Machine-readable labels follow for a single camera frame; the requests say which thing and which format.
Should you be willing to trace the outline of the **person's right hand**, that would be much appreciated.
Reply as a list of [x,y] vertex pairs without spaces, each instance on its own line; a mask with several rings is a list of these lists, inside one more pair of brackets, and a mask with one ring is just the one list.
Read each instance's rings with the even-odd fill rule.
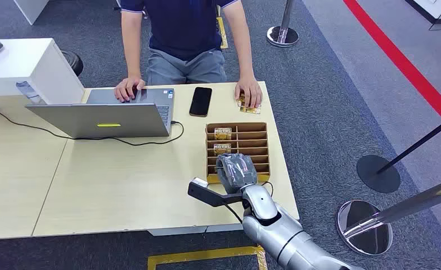
[[139,76],[129,76],[114,88],[114,96],[121,103],[133,101],[136,98],[135,92],[142,90],[144,86],[145,81]]

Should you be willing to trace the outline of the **person's left hand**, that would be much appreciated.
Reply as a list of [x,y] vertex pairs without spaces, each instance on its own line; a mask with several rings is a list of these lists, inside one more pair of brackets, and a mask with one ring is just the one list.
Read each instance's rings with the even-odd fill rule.
[[244,95],[244,105],[249,108],[257,108],[262,102],[263,94],[257,80],[253,75],[240,75],[235,86],[235,100]]

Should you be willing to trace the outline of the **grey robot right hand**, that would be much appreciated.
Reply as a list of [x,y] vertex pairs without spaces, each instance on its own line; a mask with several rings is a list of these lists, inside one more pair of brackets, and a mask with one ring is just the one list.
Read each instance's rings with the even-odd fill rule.
[[226,193],[235,194],[247,185],[258,183],[258,176],[250,156],[221,154],[216,159],[218,179]]

